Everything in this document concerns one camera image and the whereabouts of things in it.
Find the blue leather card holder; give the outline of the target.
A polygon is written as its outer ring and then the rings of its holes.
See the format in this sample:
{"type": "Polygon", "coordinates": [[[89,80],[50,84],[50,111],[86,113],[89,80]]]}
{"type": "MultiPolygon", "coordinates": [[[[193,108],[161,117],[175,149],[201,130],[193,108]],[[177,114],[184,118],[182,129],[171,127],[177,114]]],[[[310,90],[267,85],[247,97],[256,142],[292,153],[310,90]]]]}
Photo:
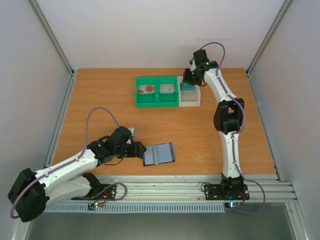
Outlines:
{"type": "Polygon", "coordinates": [[[171,142],[146,146],[146,152],[142,156],[144,167],[173,163],[175,161],[175,148],[171,142]]]}

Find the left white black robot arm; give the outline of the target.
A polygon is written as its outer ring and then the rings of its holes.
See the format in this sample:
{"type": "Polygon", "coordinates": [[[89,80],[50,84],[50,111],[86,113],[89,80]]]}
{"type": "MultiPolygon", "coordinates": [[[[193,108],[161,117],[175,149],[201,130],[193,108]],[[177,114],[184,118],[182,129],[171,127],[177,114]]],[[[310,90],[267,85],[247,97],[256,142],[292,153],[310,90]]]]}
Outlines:
{"type": "Polygon", "coordinates": [[[106,193],[90,170],[113,158],[142,158],[147,148],[133,140],[134,128],[119,126],[111,135],[85,144],[76,155],[47,168],[22,170],[7,197],[12,204],[10,217],[26,223],[46,207],[68,199],[98,200],[106,193]]]}

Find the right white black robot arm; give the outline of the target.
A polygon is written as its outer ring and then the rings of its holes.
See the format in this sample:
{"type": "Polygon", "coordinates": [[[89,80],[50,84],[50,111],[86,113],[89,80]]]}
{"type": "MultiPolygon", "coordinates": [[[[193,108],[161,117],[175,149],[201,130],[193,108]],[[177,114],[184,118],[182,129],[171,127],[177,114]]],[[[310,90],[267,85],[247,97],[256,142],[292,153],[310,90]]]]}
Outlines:
{"type": "Polygon", "coordinates": [[[244,100],[232,93],[218,63],[210,61],[204,49],[193,53],[191,68],[184,70],[182,81],[199,87],[209,86],[217,101],[213,125],[222,142],[223,168],[220,184],[204,186],[206,198],[231,202],[249,200],[248,187],[240,173],[238,145],[239,131],[244,120],[244,100]]]}

